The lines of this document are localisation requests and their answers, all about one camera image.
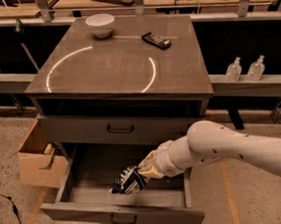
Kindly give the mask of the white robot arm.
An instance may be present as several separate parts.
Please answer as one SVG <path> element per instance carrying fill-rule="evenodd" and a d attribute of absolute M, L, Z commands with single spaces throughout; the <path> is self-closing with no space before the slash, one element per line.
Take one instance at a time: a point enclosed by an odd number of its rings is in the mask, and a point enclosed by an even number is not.
<path fill-rule="evenodd" d="M 281 177 L 281 138 L 235 132 L 213 121 L 196 121 L 185 136 L 160 144 L 140 163 L 142 176 L 157 179 L 187 168 L 232 158 Z"/>

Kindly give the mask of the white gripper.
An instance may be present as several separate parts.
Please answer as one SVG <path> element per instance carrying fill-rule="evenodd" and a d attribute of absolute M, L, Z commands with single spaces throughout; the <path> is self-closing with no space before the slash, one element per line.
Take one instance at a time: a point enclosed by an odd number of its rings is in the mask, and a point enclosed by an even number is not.
<path fill-rule="evenodd" d="M 145 159 L 140 162 L 138 173 L 140 173 L 141 176 L 156 180 L 182 174 L 183 169 L 179 169 L 170 158 L 169 150 L 171 144 L 171 140 L 166 141 L 161 143 L 155 152 L 151 151 Z"/>

